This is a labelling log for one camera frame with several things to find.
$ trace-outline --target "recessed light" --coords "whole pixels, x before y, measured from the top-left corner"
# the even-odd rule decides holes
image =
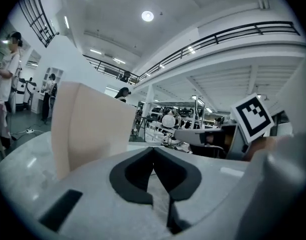
[[[91,52],[96,53],[96,54],[102,54],[100,51],[92,50],[90,49]]]
[[[125,64],[125,62],[121,61],[120,59],[114,58],[114,60]]]
[[[192,54],[196,53],[196,52],[194,51],[194,49],[191,48],[190,46],[188,47],[188,49],[189,49],[189,51],[190,51]]]
[[[66,26],[67,26],[67,28],[69,29],[69,25],[68,25],[67,17],[66,17],[66,16],[64,16],[64,19],[65,19]]]
[[[151,11],[146,10],[142,13],[142,19],[145,20],[146,22],[151,22],[153,18],[154,15]]]

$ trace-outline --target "ceiling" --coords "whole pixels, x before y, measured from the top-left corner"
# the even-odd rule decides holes
[[[293,75],[302,57],[262,57],[244,59],[238,67],[214,65],[166,78],[153,84],[154,99],[159,104],[172,101],[191,102],[199,95],[206,107],[214,112],[229,112],[231,105],[256,92],[270,113],[281,107],[276,94]],[[139,93],[143,100],[148,87]]]
[[[225,0],[65,0],[57,17],[60,33],[81,52],[109,63],[114,63],[111,57],[118,58],[126,64],[117,66],[132,71],[160,44],[188,27],[184,19],[219,1]],[[153,21],[144,21],[143,11],[153,12]],[[64,15],[70,29],[64,25]]]

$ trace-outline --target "black rubber pad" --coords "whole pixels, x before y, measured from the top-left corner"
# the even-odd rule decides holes
[[[58,231],[73,210],[83,193],[76,190],[68,190],[59,200],[41,217],[39,222],[53,231]]]

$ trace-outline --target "black metal railing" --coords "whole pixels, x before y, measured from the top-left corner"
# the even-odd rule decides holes
[[[111,78],[119,79],[122,82],[135,85],[139,82],[139,76],[131,73],[130,71],[124,70],[120,67],[104,62],[100,59],[96,59],[87,55],[83,55],[89,63],[100,73],[108,75]]]
[[[298,31],[295,29],[294,24],[291,21],[263,21],[256,22],[237,27],[228,28],[223,31],[211,34],[204,38],[201,38],[162,59],[156,63],[153,67],[147,70],[145,73],[139,76],[139,80],[143,80],[152,74],[156,73],[160,69],[163,69],[169,63],[180,60],[184,56],[190,56],[196,51],[201,50],[211,45],[218,45],[219,43],[229,40],[236,39],[243,36],[249,35],[264,35],[266,33],[294,33],[300,36]]]
[[[45,15],[41,0],[19,0],[21,8],[29,26],[45,47],[49,45],[55,35]]]

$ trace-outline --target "gray surface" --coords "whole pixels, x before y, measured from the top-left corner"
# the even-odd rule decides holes
[[[61,235],[88,240],[150,240],[170,236],[151,205],[126,202],[109,182],[109,173],[116,164],[142,150],[145,148],[102,158],[71,172],[37,200],[39,210],[35,217],[43,215],[68,189],[75,189],[83,196],[61,226]]]
[[[247,167],[244,176],[227,197],[200,222],[176,235],[176,240],[234,240],[245,210],[263,178],[267,152],[260,150]]]
[[[202,182],[191,198],[175,202],[179,218],[186,220],[192,225],[196,224],[218,206],[241,179],[238,176],[220,172],[220,169],[225,167],[244,172],[249,164],[243,161],[186,154],[165,147],[160,149],[195,165],[202,174]]]
[[[21,145],[0,163],[0,189],[3,194],[28,212],[36,200],[58,182],[50,132]]]

